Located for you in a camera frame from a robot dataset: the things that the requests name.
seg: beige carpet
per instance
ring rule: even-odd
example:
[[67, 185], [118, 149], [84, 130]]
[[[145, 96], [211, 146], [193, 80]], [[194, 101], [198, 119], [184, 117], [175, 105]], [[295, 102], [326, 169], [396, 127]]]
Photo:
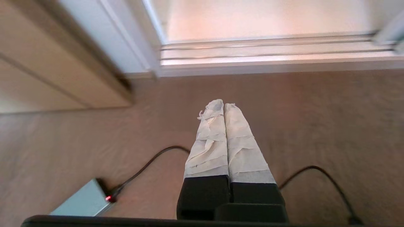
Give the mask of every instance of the beige carpet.
[[[0, 225], [48, 214], [93, 177], [113, 187], [158, 150], [191, 147], [205, 105], [236, 103], [278, 183], [319, 165], [366, 224], [404, 224], [404, 71], [208, 76], [135, 81], [128, 109], [0, 116]], [[187, 155], [159, 157], [105, 215], [174, 219]], [[345, 224], [315, 170], [282, 192], [291, 223]]]

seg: floor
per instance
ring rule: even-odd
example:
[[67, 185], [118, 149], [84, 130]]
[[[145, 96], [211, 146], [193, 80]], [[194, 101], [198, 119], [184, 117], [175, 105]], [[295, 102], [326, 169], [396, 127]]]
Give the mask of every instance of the floor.
[[[366, 224], [404, 224], [404, 71], [342, 71], [137, 80], [128, 109], [0, 116], [0, 225], [48, 214], [93, 177], [109, 187], [158, 150], [191, 147], [205, 105], [236, 103], [275, 180], [319, 165]], [[187, 155], [159, 157], [105, 216], [174, 219]], [[293, 224], [343, 225], [320, 173], [282, 191]]]
[[155, 9], [169, 42], [368, 34], [404, 9], [402, 0], [163, 2]]

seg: power bank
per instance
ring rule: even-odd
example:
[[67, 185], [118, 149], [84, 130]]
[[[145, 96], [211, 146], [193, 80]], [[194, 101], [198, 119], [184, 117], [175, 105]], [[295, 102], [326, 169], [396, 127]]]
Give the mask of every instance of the power bank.
[[50, 215], [97, 216], [111, 207], [106, 192], [98, 179], [92, 179], [74, 195], [63, 202]]

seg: black cable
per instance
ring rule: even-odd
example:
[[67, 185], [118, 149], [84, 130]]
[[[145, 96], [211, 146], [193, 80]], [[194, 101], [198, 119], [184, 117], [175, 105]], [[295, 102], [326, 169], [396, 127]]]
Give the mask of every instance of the black cable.
[[342, 189], [340, 188], [340, 186], [336, 183], [336, 181], [322, 168], [318, 167], [318, 166], [307, 166], [304, 167], [303, 169], [295, 172], [292, 176], [290, 176], [285, 182], [283, 182], [283, 184], [281, 184], [279, 186], [279, 190], [282, 190], [285, 186], [287, 186], [295, 177], [297, 177], [299, 174], [305, 172], [306, 170], [310, 170], [310, 169], [316, 169], [320, 172], [322, 172], [324, 175], [326, 175], [326, 177], [332, 182], [332, 184], [334, 185], [334, 187], [337, 189], [339, 195], [341, 196], [342, 200], [344, 201], [349, 213], [351, 214], [351, 216], [349, 217], [349, 223], [351, 225], [363, 225], [363, 222], [361, 221], [361, 219], [355, 214], [354, 209], [352, 208], [350, 202], [348, 201], [347, 197], [345, 196], [345, 193], [342, 191]]
[[135, 173], [135, 175], [131, 176], [129, 179], [127, 179], [126, 181], [124, 181], [123, 183], [119, 184], [118, 186], [116, 186], [114, 189], [112, 189], [111, 193], [110, 193], [110, 198], [109, 200], [111, 202], [116, 201], [116, 197], [121, 193], [121, 191], [123, 190], [123, 188], [129, 184], [131, 181], [133, 181], [137, 176], [139, 176], [158, 156], [162, 155], [163, 153], [165, 153], [166, 151], [170, 151], [172, 149], [179, 149], [179, 150], [183, 150], [185, 152], [187, 152], [188, 154], [190, 153], [190, 150], [186, 149], [185, 147], [182, 146], [171, 146], [171, 147], [167, 147], [164, 148], [163, 150], [159, 151], [154, 157], [152, 157], [150, 159], [150, 161], [148, 163], [146, 163], [146, 165], [144, 165], [137, 173]]

